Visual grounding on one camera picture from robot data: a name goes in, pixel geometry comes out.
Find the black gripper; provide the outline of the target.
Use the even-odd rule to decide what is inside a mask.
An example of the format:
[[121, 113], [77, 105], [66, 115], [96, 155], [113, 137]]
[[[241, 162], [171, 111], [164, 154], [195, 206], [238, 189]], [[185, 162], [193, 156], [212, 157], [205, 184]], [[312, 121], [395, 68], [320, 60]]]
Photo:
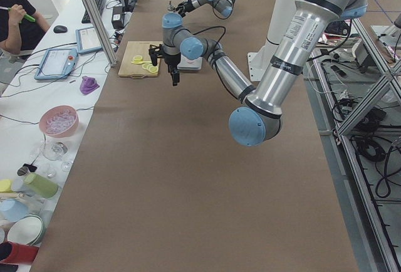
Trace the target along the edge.
[[167, 64], [168, 72], [172, 78], [172, 85], [177, 86], [180, 82], [180, 72], [178, 70], [180, 53], [176, 55], [165, 55], [164, 61]]
[[174, 12], [179, 14], [181, 17], [185, 17], [187, 13], [192, 12], [195, 9], [192, 0], [185, 0], [179, 3], [175, 9]]

